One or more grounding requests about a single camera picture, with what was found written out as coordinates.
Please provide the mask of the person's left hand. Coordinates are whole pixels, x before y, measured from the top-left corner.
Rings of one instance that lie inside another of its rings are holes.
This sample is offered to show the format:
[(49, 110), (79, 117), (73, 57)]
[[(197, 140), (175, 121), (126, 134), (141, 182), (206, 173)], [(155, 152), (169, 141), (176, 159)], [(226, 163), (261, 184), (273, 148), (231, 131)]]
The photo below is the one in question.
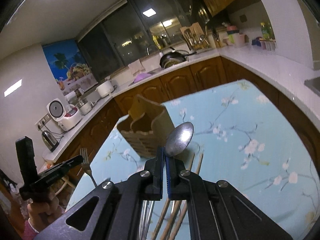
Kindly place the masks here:
[(56, 221), (62, 214), (59, 199), (50, 188), (44, 202), (38, 203), (32, 200), (27, 205), (30, 225), (38, 232)]

